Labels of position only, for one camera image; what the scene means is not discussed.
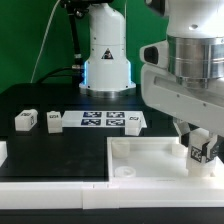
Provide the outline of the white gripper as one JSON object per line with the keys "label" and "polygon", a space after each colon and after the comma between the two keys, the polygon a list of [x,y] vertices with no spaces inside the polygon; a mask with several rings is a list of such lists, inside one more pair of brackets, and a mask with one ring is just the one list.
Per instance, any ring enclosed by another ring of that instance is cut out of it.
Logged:
{"label": "white gripper", "polygon": [[173,124],[183,146],[189,146],[188,123],[217,134],[202,146],[202,155],[206,163],[218,156],[224,137],[224,78],[210,80],[207,89],[189,89],[164,69],[144,64],[141,94],[147,106],[181,119]]}

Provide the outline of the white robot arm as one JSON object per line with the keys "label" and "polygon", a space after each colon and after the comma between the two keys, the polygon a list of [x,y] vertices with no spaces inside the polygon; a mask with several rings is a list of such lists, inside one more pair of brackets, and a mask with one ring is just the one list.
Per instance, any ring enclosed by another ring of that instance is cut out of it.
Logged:
{"label": "white robot arm", "polygon": [[[145,104],[174,117],[189,157],[210,162],[224,137],[224,0],[144,0],[169,19],[166,39],[140,49]],[[113,97],[131,90],[125,25],[107,4],[90,7],[90,58],[82,91]]]}

